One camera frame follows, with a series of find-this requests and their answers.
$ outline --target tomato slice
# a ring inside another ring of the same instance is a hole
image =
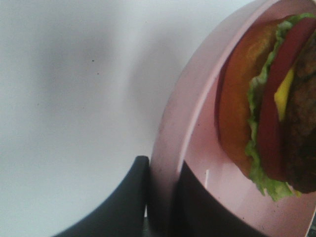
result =
[[[271,179],[286,181],[285,162],[282,155],[283,133],[278,120],[274,94],[315,28],[315,18],[303,18],[293,26],[287,33],[270,68],[260,110],[257,145],[262,168]]]

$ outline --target toasted bun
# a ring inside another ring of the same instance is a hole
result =
[[[247,92],[250,80],[260,74],[273,50],[277,25],[283,20],[255,25],[249,28],[233,50],[224,75],[219,102],[220,143],[229,158],[245,176],[249,176],[251,157],[246,156],[245,147],[251,130]]]

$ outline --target black object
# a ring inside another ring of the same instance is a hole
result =
[[[84,219],[55,237],[140,237],[149,181],[148,157],[137,157],[116,190]]]
[[[185,162],[173,207],[171,236],[265,237],[212,197]]]
[[[143,228],[149,180],[148,157],[137,157],[120,185],[98,208],[55,237],[150,237],[147,219]],[[315,236],[314,229],[312,226],[310,237]],[[168,236],[266,237],[218,203],[185,162],[173,200]]]

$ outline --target white surface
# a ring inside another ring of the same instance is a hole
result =
[[[51,236],[150,156],[169,94],[250,0],[1,1],[0,236]]]

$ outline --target hamburger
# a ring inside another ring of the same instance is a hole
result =
[[[219,140],[262,194],[316,191],[316,18],[248,29],[227,61]]]

